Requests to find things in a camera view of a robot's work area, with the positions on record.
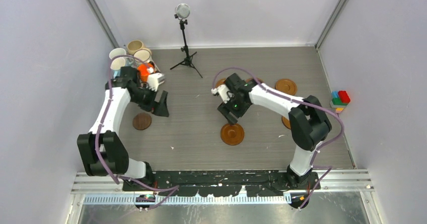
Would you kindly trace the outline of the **light blue white mug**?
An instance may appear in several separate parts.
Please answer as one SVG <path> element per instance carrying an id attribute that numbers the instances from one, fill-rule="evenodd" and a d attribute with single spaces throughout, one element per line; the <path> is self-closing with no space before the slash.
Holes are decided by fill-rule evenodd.
<path id="1" fill-rule="evenodd" d="M 125 66 L 133 66 L 134 60 L 130 57 L 119 57 L 112 61 L 110 69 L 113 73 L 113 78 L 120 76 L 121 68 Z"/>

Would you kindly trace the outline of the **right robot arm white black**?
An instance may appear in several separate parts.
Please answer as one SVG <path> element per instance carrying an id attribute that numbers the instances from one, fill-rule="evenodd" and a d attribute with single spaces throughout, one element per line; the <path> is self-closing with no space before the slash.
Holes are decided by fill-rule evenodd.
<path id="1" fill-rule="evenodd" d="M 238 118 L 252 105 L 262 106 L 287 119 L 296 144 L 293 159 L 287 168 L 288 184 L 300 189 L 307 183 L 313 169 L 311 160 L 315 149 L 332 130 L 330 120 L 316 97 L 288 95 L 255 79 L 246 82 L 236 73 L 227 77 L 223 84 L 213 86 L 211 93 L 222 99 L 218 111 L 231 125 L 237 124 Z"/>

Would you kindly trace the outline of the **beige mug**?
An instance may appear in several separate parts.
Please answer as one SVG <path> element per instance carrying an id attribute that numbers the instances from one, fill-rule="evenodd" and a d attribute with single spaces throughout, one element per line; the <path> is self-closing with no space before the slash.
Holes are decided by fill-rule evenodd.
<path id="1" fill-rule="evenodd" d="M 134 55 L 138 50 L 145 48 L 145 44 L 140 40 L 132 40 L 127 44 L 127 52 Z"/>

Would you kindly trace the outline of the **matte brown wooden coaster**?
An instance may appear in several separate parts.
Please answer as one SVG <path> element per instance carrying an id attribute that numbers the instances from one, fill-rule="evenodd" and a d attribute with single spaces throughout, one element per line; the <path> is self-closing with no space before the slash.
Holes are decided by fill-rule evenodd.
<path id="1" fill-rule="evenodd" d="M 225 124 L 220 131 L 222 141 L 227 145 L 238 145 L 245 137 L 244 128 L 240 124 Z"/>

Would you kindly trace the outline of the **aluminium frame rail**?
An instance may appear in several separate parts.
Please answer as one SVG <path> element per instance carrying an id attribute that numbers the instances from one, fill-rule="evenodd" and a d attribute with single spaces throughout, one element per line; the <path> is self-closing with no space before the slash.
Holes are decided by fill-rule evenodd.
<path id="1" fill-rule="evenodd" d="M 152 188 L 109 177 L 78 173 L 72 194 L 85 204 L 137 206 L 194 204 L 289 204 L 299 206 L 317 193 L 374 191 L 366 170 L 315 170 L 292 187 L 285 171 L 157 171 Z"/>

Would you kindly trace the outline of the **orange mug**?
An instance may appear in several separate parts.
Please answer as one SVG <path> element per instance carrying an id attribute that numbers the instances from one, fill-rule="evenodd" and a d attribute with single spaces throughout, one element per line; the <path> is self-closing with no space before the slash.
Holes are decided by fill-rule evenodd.
<path id="1" fill-rule="evenodd" d="M 155 73 L 155 68 L 151 63 L 143 63 L 137 67 L 139 77 L 142 82 L 147 82 L 149 75 Z"/>

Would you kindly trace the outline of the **glossy brown wooden coaster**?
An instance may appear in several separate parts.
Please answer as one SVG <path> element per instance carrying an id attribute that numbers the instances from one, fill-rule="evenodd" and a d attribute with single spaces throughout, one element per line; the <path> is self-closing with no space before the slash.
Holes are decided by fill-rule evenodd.
<path id="1" fill-rule="evenodd" d="M 219 80 L 216 82 L 215 87 L 217 88 L 217 87 L 219 87 L 220 85 L 223 85 L 223 84 L 225 83 L 225 80 L 226 80 L 226 78 L 219 79 Z"/>

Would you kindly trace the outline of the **colourful toy brick stack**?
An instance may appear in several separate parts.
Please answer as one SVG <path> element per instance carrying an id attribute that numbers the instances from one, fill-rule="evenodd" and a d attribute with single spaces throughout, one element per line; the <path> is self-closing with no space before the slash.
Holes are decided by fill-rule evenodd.
<path id="1" fill-rule="evenodd" d="M 332 91 L 330 106 L 334 109 L 336 114 L 340 114 L 350 103 L 351 99 L 347 91 Z"/>

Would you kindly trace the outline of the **cream brown-rim mug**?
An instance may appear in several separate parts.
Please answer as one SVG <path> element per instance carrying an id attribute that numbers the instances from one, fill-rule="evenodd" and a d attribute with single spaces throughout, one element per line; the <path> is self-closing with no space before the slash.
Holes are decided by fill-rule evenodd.
<path id="1" fill-rule="evenodd" d="M 141 65 L 143 62 L 148 63 L 150 61 L 153 61 L 152 52 L 148 48 L 143 48 L 143 49 L 136 51 L 133 56 L 135 58 L 139 59 L 139 60 L 136 60 L 136 59 L 134 60 L 136 66 Z"/>

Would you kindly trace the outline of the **orange-brown wooden coaster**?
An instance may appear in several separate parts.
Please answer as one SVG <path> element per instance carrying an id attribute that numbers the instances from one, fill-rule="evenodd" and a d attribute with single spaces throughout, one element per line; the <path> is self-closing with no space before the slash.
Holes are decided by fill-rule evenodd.
<path id="1" fill-rule="evenodd" d="M 290 79 L 279 79 L 275 83 L 275 89 L 292 96 L 298 91 L 296 83 Z"/>

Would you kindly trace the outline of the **light brown wooden coaster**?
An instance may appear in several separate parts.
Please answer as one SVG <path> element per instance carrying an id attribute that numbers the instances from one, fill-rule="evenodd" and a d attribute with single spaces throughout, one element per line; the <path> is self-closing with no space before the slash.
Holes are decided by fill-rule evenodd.
<path id="1" fill-rule="evenodd" d="M 247 83 L 249 83 L 249 82 L 264 83 L 264 81 L 262 79 L 260 79 L 260 78 L 257 78 L 257 80 L 255 80 L 254 78 L 248 78 L 248 79 L 246 79 L 246 82 Z"/>

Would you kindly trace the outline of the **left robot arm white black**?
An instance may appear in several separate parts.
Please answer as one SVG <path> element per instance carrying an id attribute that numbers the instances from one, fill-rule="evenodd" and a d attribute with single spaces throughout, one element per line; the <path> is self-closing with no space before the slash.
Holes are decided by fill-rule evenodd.
<path id="1" fill-rule="evenodd" d="M 163 91 L 159 101 L 156 101 L 159 85 L 164 81 L 164 74 L 154 71 L 152 67 L 141 72 L 131 66 L 122 67 L 117 77 L 108 80 L 97 120 L 88 133 L 80 134 L 77 138 L 88 176 L 109 175 L 115 179 L 118 175 L 124 175 L 135 179 L 136 186 L 143 191 L 154 186 L 151 166 L 129 157 L 119 138 L 119 129 L 129 103 L 135 103 L 153 115 L 169 117 L 168 93 Z"/>

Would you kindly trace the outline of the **small orange-brown coaster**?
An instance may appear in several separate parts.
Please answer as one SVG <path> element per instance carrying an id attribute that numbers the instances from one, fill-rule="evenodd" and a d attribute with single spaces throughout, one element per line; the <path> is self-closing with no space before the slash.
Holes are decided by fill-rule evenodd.
<path id="1" fill-rule="evenodd" d="M 282 116 L 281 121 L 287 129 L 291 129 L 291 123 L 286 117 Z"/>

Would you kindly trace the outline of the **dark walnut small coaster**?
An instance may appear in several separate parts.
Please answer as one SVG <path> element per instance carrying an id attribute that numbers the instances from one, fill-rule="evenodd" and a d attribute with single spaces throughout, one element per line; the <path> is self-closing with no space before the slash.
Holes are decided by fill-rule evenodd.
<path id="1" fill-rule="evenodd" d="M 132 126 L 136 130 L 145 130 L 150 127 L 151 123 L 152 117 L 148 113 L 139 113 L 132 120 Z"/>

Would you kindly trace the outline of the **microphone on black tripod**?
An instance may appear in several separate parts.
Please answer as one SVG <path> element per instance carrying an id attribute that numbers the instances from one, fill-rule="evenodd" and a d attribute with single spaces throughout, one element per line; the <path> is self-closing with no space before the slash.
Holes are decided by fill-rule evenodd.
<path id="1" fill-rule="evenodd" d="M 199 76 L 201 78 L 203 78 L 202 74 L 199 72 L 199 70 L 195 67 L 195 65 L 192 62 L 193 57 L 197 54 L 197 52 L 194 52 L 193 54 L 189 53 L 189 48 L 188 48 L 188 44 L 187 44 L 187 40 L 186 40 L 185 26 L 188 24 L 187 18 L 189 16 L 190 16 L 190 7 L 188 4 L 181 3 L 181 4 L 177 5 L 177 7 L 175 8 L 174 18 L 179 20 L 180 30 L 182 32 L 182 37 L 183 37 L 183 42 L 184 42 L 184 46 L 181 47 L 180 50 L 182 52 L 184 52 L 186 56 L 181 62 L 179 62 L 176 65 L 174 65 L 173 67 L 171 67 L 170 70 L 173 70 L 174 68 L 176 68 L 179 65 L 183 65 L 183 66 L 187 66 L 189 68 L 196 70 L 196 72 L 199 74 Z"/>

